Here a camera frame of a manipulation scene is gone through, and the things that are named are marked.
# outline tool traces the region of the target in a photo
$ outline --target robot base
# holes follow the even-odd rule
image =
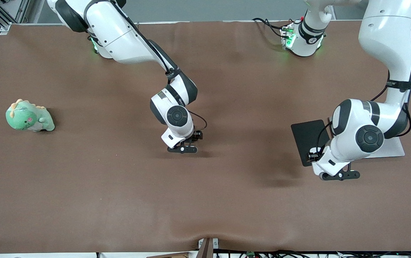
[[[309,57],[315,53],[315,51],[321,46],[321,41],[325,35],[323,35],[319,40],[313,38],[315,41],[313,44],[307,44],[305,39],[303,39],[298,33],[298,28],[300,26],[300,20],[296,20],[296,23],[290,23],[280,29],[282,36],[287,38],[282,38],[282,48],[288,50],[299,57]]]
[[[188,139],[184,140],[183,142],[180,142],[178,145],[176,145],[173,148],[168,147],[168,152],[175,152],[175,153],[196,153],[198,152],[198,148],[195,146],[191,146],[192,142],[197,142],[198,140],[202,139],[203,134],[202,131],[194,131],[193,135],[189,137]]]
[[[376,157],[402,157],[405,155],[403,146],[401,145],[400,138],[393,137],[391,139],[385,139],[382,147],[375,153],[369,155],[366,158]]]

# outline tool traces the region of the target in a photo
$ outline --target wire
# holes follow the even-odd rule
[[[374,98],[371,99],[371,101],[375,101],[377,98],[379,98],[382,94],[384,94],[385,90],[387,90],[387,86],[384,87],[384,89],[377,94]]]
[[[200,119],[202,119],[202,121],[204,121],[204,123],[205,123],[204,127],[200,128],[200,129],[196,129],[196,131],[201,131],[201,130],[204,130],[204,129],[207,128],[207,120],[205,120],[202,116],[199,116],[198,114],[196,114],[196,113],[194,113],[194,112],[192,112],[192,111],[189,111],[189,112],[192,113],[193,115],[199,117]]]
[[[252,19],[252,20],[253,20],[253,21],[262,21],[266,26],[269,26],[269,28],[271,28],[271,30],[272,30],[272,32],[273,32],[274,34],[276,34],[277,36],[279,36],[279,37],[281,37],[281,38],[288,39],[288,36],[280,35],[279,33],[277,33],[277,31],[274,30],[274,28],[276,28],[276,29],[281,29],[283,26],[281,26],[281,27],[274,26],[274,25],[272,25],[272,24],[269,22],[268,19],[263,20],[263,19],[261,19],[261,18],[255,18],[255,19]]]
[[[407,135],[410,131],[411,131],[411,115],[409,113],[409,109],[407,107],[407,103],[403,106],[402,110],[406,113],[407,119],[409,120],[409,128],[407,128],[407,131],[402,133],[402,134],[398,134],[395,137],[403,137],[405,135]]]
[[[272,25],[272,24],[269,22],[268,19],[263,20],[263,19],[261,19],[261,18],[254,18],[254,19],[252,19],[252,20],[253,20],[253,21],[261,21],[261,22],[263,22],[266,26],[269,26],[269,28],[271,28],[271,30],[272,30],[272,32],[273,32],[274,34],[276,34],[277,36],[279,36],[279,37],[281,37],[281,38],[284,38],[284,39],[288,39],[288,38],[289,38],[288,36],[283,36],[283,35],[277,33],[277,31],[275,31],[274,29],[282,29],[283,27],[289,25],[290,23],[287,24],[287,25],[283,25],[283,26],[275,26],[275,25]],[[292,19],[289,19],[289,21],[291,21],[291,23],[294,23],[294,24],[300,24],[300,23],[301,23],[301,21],[298,22],[298,23],[295,23]]]
[[[319,136],[317,137],[317,144],[315,145],[315,150],[317,151],[317,158],[320,158],[320,152],[319,152],[319,141],[320,141],[320,136],[323,133],[323,131],[325,131],[325,129],[330,126],[333,122],[330,121],[327,125],[325,125],[325,127],[320,131]]]
[[[272,28],[276,28],[276,29],[281,29],[283,26],[280,26],[280,27],[278,27],[278,26],[275,26],[275,25],[272,25],[271,23],[269,23],[269,20],[268,19],[266,19],[266,20],[263,20],[263,19],[261,19],[261,18],[254,18],[254,19],[252,19],[253,21],[260,21],[260,22],[262,22],[262,23],[264,23],[264,24],[266,24],[266,25],[268,25],[268,26],[270,26],[270,27],[272,27]]]

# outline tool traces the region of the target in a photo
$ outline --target dinosaur plush toy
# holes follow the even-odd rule
[[[53,131],[54,123],[50,113],[44,106],[36,106],[18,99],[6,110],[6,121],[16,130]]]

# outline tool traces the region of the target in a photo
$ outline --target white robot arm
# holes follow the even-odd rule
[[[303,0],[307,7],[304,19],[282,29],[284,48],[300,57],[308,57],[320,47],[325,29],[333,14],[329,5],[354,5],[361,0]]]
[[[388,68],[387,99],[384,103],[347,99],[336,108],[333,139],[323,150],[310,151],[314,156],[321,152],[313,162],[316,175],[335,176],[351,161],[379,150],[386,139],[398,137],[410,121],[411,0],[369,0],[359,42]]]
[[[187,139],[190,143],[202,139],[202,133],[194,130],[191,115],[185,108],[196,99],[196,85],[160,46],[140,33],[121,10],[125,0],[47,2],[64,25],[76,32],[88,32],[101,56],[123,64],[155,61],[163,67],[168,83],[150,100],[150,109],[155,117],[168,126],[161,138],[170,152],[197,152],[191,144],[183,145]]]

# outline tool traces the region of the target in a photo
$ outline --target table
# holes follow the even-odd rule
[[[203,237],[240,250],[411,250],[411,133],[405,157],[359,160],[358,180],[325,182],[301,165],[290,129],[384,87],[359,25],[331,22],[307,58],[261,23],[141,25],[199,88],[188,108],[209,127],[196,155],[160,138],[158,64],[103,59],[65,27],[13,25],[0,37],[0,253],[184,251]],[[46,106],[56,129],[11,129],[18,98]]]

